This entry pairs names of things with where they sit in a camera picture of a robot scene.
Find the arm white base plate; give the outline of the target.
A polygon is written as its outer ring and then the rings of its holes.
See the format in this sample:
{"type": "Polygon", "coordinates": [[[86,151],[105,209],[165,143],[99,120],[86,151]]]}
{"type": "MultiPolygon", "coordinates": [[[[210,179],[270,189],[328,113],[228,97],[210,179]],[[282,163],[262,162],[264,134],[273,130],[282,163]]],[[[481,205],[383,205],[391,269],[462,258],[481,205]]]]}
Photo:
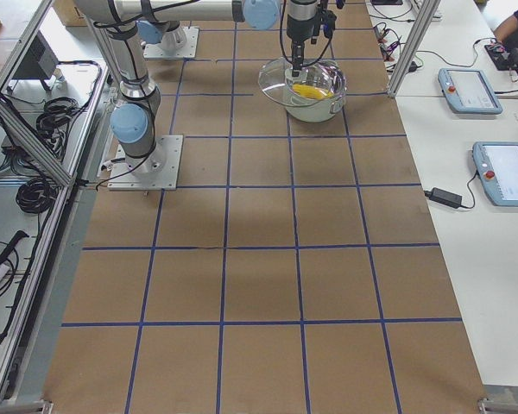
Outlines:
{"type": "Polygon", "coordinates": [[[157,43],[146,42],[143,56],[146,60],[194,59],[198,38],[199,27],[179,26],[167,31],[157,43]]]}
{"type": "Polygon", "coordinates": [[[155,151],[136,167],[140,161],[126,158],[118,144],[116,157],[124,160],[113,165],[107,188],[111,191],[175,190],[182,147],[183,135],[162,135],[155,140],[155,151]]]}

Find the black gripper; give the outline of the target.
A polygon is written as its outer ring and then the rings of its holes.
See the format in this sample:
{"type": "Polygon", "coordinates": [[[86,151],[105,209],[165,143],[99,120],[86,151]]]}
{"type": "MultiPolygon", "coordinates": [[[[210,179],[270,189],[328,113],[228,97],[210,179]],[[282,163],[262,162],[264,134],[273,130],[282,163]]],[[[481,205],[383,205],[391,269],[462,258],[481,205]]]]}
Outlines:
{"type": "Polygon", "coordinates": [[[292,76],[298,77],[304,65],[304,43],[316,42],[320,31],[326,39],[333,37],[335,15],[327,1],[294,1],[287,7],[287,37],[291,44],[292,76]]]}

